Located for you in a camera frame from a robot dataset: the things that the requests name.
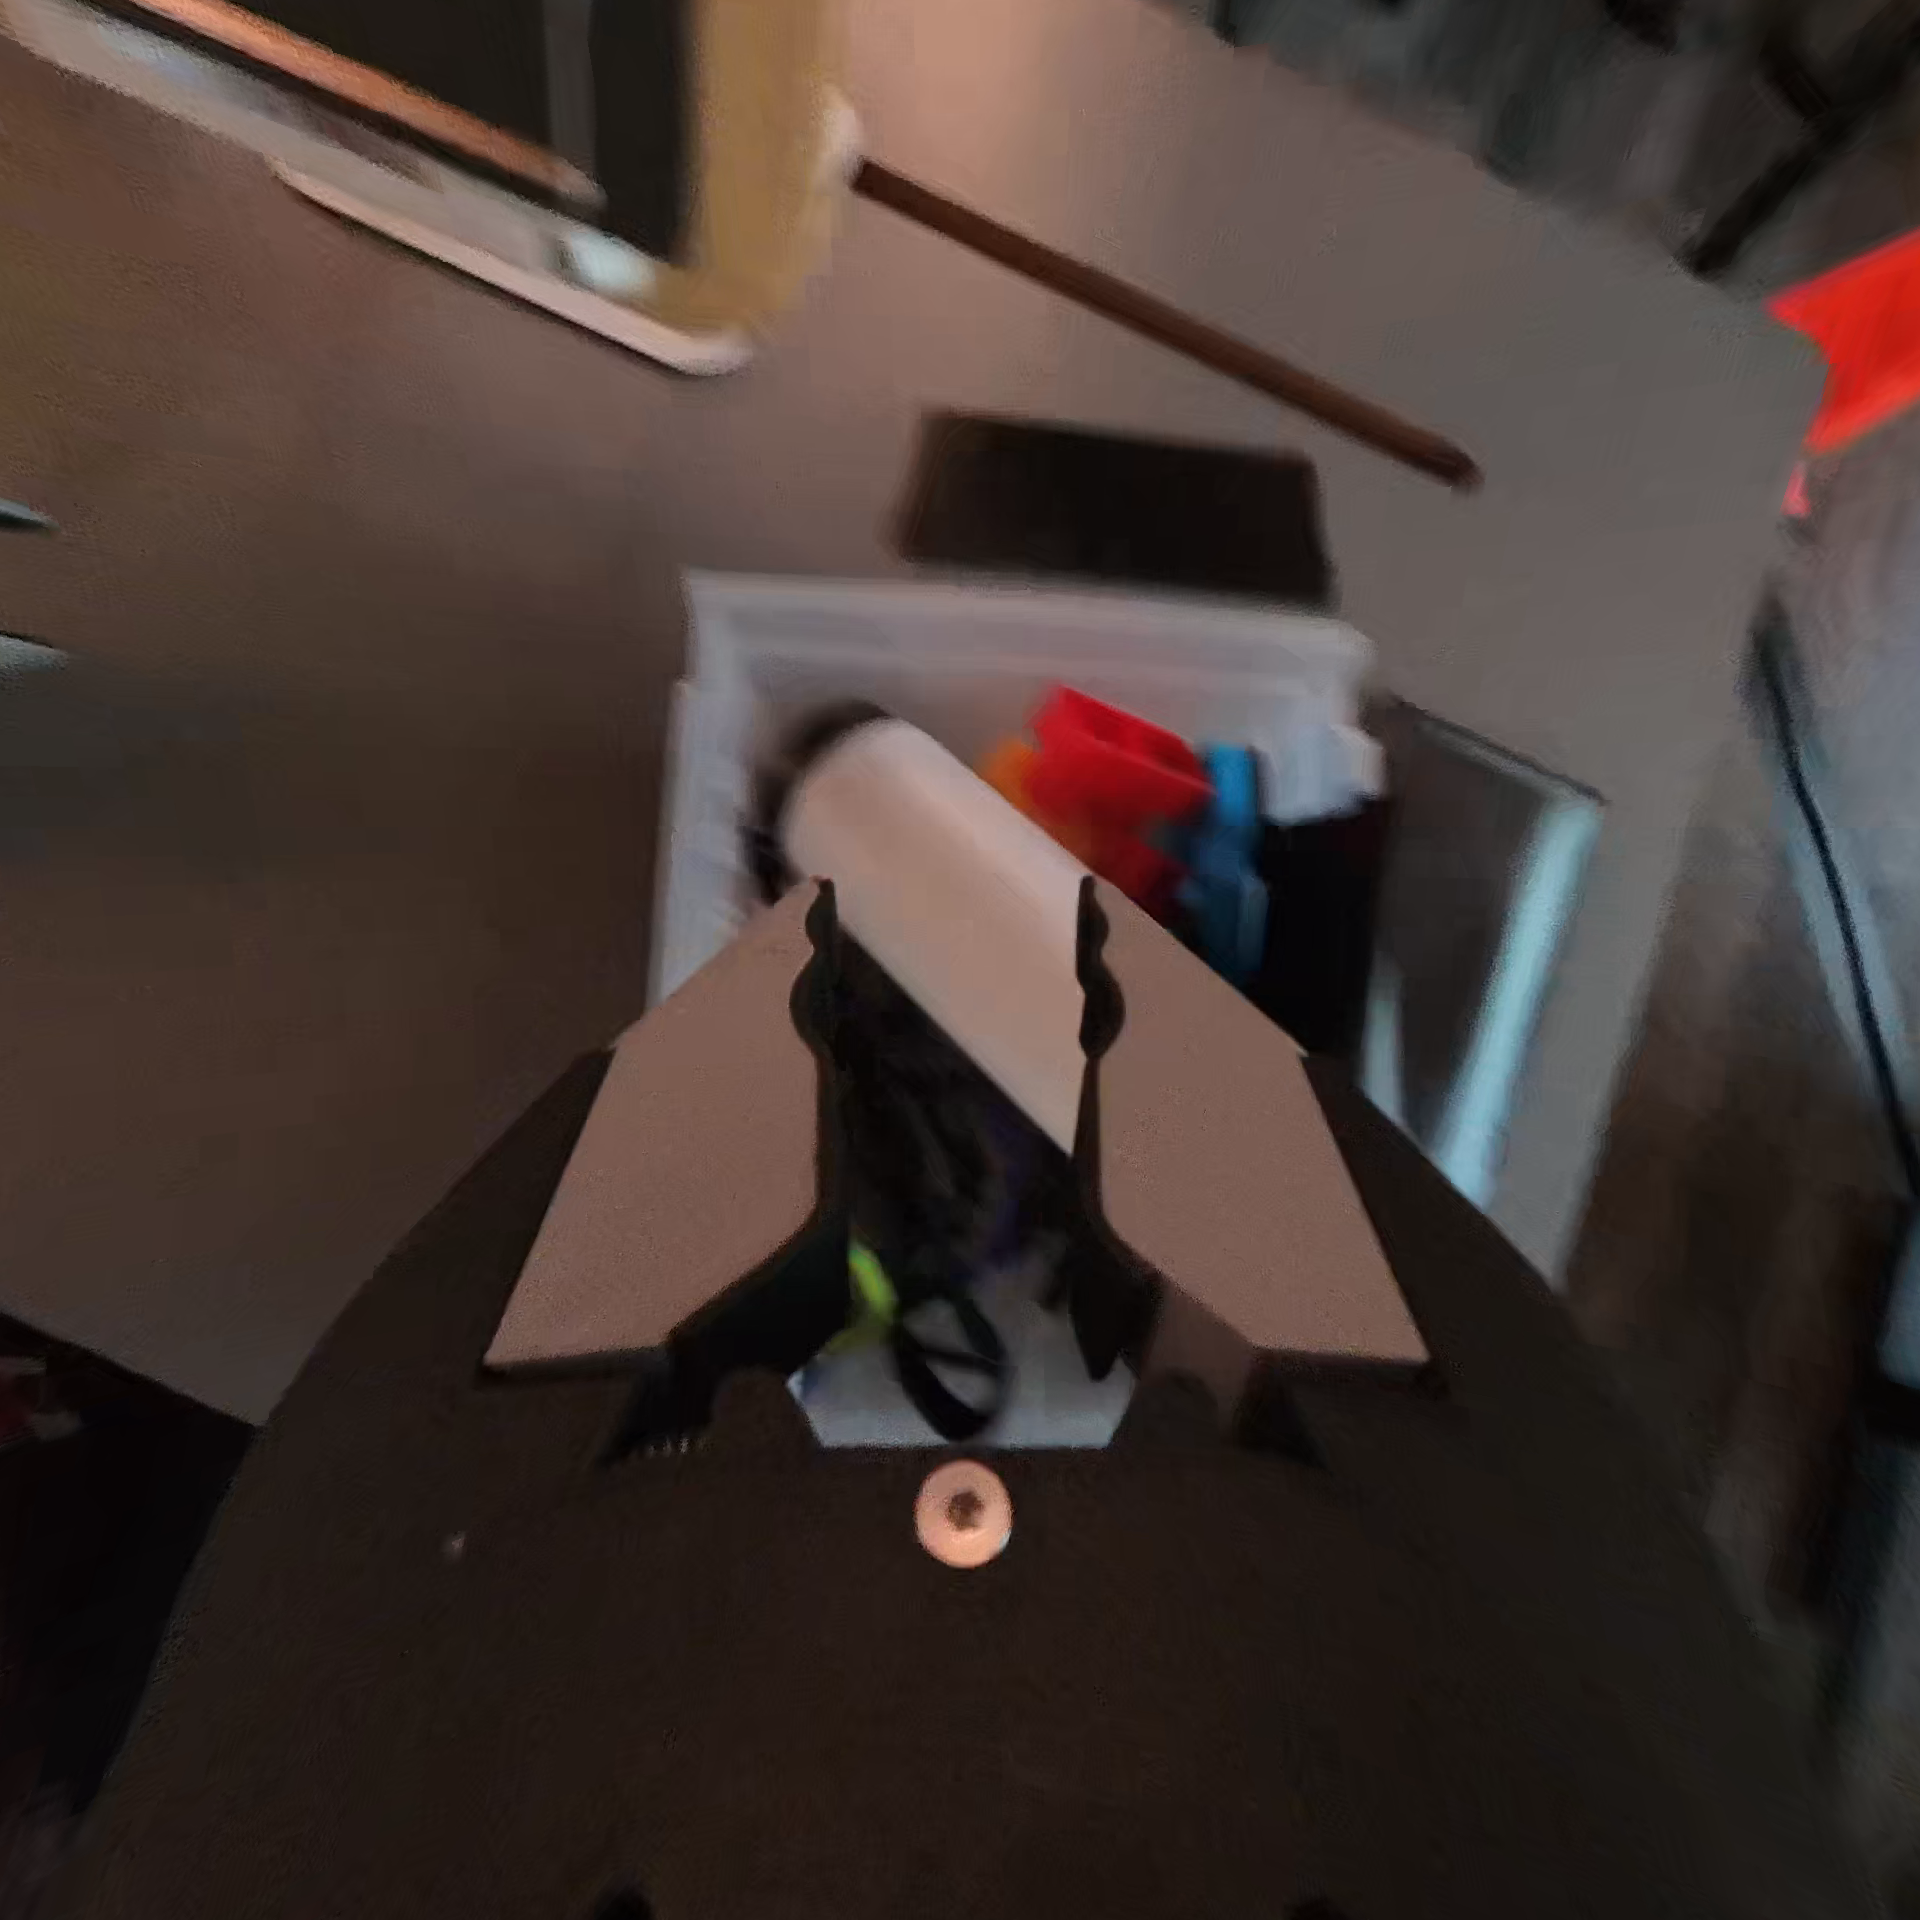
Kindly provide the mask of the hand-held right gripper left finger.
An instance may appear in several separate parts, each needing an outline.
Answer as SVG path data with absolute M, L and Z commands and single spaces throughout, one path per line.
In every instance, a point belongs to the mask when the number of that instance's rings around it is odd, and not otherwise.
M 832 887 L 804 881 L 612 1045 L 491 1375 L 790 1375 L 844 1327 L 835 961 Z

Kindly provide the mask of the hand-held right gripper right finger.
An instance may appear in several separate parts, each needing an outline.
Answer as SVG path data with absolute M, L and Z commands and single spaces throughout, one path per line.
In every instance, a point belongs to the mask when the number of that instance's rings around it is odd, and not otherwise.
M 1104 881 L 1083 881 L 1067 1317 L 1092 1376 L 1418 1376 L 1428 1345 L 1307 1064 Z

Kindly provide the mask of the clear plastic bin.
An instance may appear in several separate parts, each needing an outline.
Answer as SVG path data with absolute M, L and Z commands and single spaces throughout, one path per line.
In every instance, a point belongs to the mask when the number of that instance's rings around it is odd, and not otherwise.
M 1562 1366 L 1567 1319 L 1480 1211 L 1549 992 L 1599 802 L 1412 706 L 1362 706 L 1366 639 L 1331 616 L 1115 592 L 688 578 L 688 673 L 668 720 L 651 1002 L 708 963 L 780 885 L 765 833 L 789 741 L 863 705 L 979 763 L 1056 687 L 1197 751 L 1259 755 L 1264 822 L 1395 802 L 1355 1067 L 1331 1058 L 1460 1194 L 1437 1202 L 1372 1122 L 1338 1128 L 1362 1195 L 1468 1314 L 1432 1397 L 1468 1408 Z

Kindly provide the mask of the bright red object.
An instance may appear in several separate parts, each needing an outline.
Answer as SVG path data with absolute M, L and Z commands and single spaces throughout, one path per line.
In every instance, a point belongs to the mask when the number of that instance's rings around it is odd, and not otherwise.
M 1782 514 L 1802 521 L 1811 469 L 1917 403 L 1917 229 L 1770 295 L 1765 307 L 1816 347 L 1826 371 L 1782 499 Z

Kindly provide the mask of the blue plastic piece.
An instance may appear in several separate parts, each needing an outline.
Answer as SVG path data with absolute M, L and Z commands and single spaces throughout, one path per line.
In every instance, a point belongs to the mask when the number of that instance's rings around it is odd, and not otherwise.
M 1210 741 L 1195 752 L 1210 798 L 1179 834 L 1179 919 L 1188 950 L 1245 990 L 1264 958 L 1267 926 L 1262 763 L 1235 743 Z

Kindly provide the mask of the white paper roll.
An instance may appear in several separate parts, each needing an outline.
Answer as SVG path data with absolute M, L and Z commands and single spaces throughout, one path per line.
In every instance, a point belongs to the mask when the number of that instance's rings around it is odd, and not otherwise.
M 850 943 L 1069 1154 L 1085 867 L 935 736 L 863 705 L 810 719 L 765 808 L 783 870 L 827 881 Z

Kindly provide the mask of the red plastic piece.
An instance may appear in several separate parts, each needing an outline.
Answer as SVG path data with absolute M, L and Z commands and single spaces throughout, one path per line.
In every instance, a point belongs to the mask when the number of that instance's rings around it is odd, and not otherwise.
M 1069 687 L 1046 694 L 1029 735 L 1026 798 L 1040 826 L 1150 919 L 1167 922 L 1186 867 L 1163 840 L 1202 819 L 1214 795 L 1195 751 Z

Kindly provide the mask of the black smartphone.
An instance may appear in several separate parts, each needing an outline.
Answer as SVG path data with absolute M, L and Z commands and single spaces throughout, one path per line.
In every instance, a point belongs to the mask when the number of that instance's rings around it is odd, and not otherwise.
M 926 415 L 893 543 L 936 569 L 1338 611 L 1319 474 L 1291 448 Z

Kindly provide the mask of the white stand base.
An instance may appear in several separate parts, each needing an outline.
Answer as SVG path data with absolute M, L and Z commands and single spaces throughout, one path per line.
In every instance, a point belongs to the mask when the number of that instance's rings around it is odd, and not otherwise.
M 330 218 L 680 377 L 725 377 L 751 361 L 746 335 L 663 326 L 643 307 L 573 279 L 560 249 L 551 248 L 539 264 L 517 262 L 493 246 L 458 239 L 442 224 L 420 223 L 283 161 L 270 161 L 270 173 Z

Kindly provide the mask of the wood-edged black board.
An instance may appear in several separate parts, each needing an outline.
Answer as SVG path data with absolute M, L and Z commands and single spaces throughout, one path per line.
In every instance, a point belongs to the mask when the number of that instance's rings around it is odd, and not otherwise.
M 844 5 L 7 3 L 63 73 L 751 358 L 858 155 Z

